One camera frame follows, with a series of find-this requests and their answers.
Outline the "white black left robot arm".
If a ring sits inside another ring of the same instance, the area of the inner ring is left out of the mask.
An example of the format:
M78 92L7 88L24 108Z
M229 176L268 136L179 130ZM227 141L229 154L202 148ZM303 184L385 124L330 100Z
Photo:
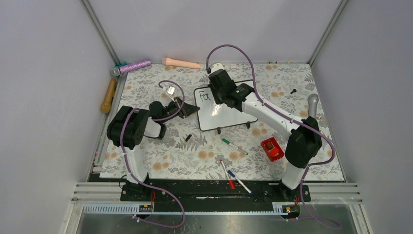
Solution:
M151 194L150 185L144 183L149 172L144 165L141 142L144 137L163 139L167 127L165 122L175 117L182 119L197 113L201 108L175 97L168 105L152 102L148 109L121 106L107 128L107 138L121 149L126 168L126 180L134 183L132 194L146 200Z

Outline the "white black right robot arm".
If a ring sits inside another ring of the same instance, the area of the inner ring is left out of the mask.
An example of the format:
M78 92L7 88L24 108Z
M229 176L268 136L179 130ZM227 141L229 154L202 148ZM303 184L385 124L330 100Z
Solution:
M315 118L299 119L262 98L256 82L236 84L224 68L207 70L209 87L216 104L225 104L256 117L273 128L287 141L284 151L288 165L279 188L281 198L293 200L310 160L322 147L319 125Z

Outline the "small black-framed whiteboard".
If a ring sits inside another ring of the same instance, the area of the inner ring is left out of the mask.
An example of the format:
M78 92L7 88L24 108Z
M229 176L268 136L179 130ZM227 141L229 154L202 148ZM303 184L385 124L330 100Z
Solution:
M235 108L229 108L225 104L216 104L209 87L200 87L194 90L195 104L200 110L197 112L200 130L211 131L222 128L245 125L258 121L246 113L241 113Z

